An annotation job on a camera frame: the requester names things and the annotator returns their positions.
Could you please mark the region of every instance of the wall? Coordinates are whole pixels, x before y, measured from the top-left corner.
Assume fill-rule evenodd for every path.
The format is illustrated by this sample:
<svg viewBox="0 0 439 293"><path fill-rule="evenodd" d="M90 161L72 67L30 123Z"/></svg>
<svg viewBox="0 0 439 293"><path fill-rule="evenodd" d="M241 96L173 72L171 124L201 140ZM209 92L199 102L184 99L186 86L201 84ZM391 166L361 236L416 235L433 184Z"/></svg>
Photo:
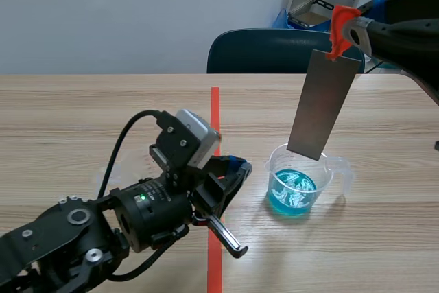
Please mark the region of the wall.
<svg viewBox="0 0 439 293"><path fill-rule="evenodd" d="M286 1L0 0L0 73L205 72L216 36Z"/></svg>

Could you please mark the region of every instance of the blue chair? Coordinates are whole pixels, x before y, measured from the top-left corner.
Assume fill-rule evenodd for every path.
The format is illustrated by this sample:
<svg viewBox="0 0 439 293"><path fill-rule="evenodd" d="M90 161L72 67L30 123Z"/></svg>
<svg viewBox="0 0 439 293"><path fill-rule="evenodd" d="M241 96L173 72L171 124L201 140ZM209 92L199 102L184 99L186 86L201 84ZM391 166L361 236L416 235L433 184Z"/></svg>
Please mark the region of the blue chair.
<svg viewBox="0 0 439 293"><path fill-rule="evenodd" d="M313 49L331 51L326 32L287 29L232 30L217 37L207 60L207 73L306 73ZM343 56L361 61L351 47Z"/></svg>

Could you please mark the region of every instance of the metal plate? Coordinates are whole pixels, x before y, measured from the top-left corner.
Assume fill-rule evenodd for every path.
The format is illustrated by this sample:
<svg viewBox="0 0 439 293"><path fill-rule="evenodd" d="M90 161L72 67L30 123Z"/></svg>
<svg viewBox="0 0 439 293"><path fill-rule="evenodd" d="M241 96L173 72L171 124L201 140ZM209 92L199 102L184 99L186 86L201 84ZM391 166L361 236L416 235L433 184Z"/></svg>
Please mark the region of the metal plate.
<svg viewBox="0 0 439 293"><path fill-rule="evenodd" d="M318 160L361 61L313 50L287 149Z"/></svg>

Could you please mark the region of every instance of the wooden table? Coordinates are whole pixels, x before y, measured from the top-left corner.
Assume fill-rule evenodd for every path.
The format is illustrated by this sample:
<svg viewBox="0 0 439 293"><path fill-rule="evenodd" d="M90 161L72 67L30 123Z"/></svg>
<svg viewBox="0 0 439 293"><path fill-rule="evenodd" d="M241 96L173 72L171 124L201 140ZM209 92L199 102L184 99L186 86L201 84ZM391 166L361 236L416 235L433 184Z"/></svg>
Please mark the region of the wooden table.
<svg viewBox="0 0 439 293"><path fill-rule="evenodd" d="M128 118L188 108L209 120L221 88L222 152L253 174L226 212L247 255L224 251L225 293L439 292L439 108L409 78L358 76L325 152L348 157L351 195L339 183L308 217L285 221L264 203L263 164L285 143L303 75L0 76L0 230L33 220L65 195L93 197ZM151 119L123 148L152 143ZM94 292L206 292L206 229L193 228L143 276ZM131 254L119 273L148 255Z"/></svg>

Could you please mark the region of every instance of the red tape line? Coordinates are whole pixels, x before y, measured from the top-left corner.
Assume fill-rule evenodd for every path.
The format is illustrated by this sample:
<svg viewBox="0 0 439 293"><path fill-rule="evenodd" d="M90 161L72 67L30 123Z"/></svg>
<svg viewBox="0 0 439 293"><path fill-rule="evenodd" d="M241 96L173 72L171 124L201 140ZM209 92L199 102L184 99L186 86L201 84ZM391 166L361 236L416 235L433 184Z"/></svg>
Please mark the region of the red tape line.
<svg viewBox="0 0 439 293"><path fill-rule="evenodd" d="M220 88L211 89L211 127L220 132ZM214 155L221 155L220 147ZM222 293L221 242L209 230L207 237L207 293Z"/></svg>

